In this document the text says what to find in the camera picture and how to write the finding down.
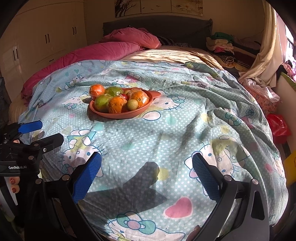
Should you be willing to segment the hand with red nails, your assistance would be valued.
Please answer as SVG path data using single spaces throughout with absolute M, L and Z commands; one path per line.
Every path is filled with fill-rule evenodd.
M 13 193 L 15 193 L 15 194 L 18 193 L 19 190 L 20 190 L 20 187 L 19 187 L 20 178 L 19 178 L 19 176 L 10 177 L 9 182 L 10 182 L 10 185 L 11 185 L 11 191 Z

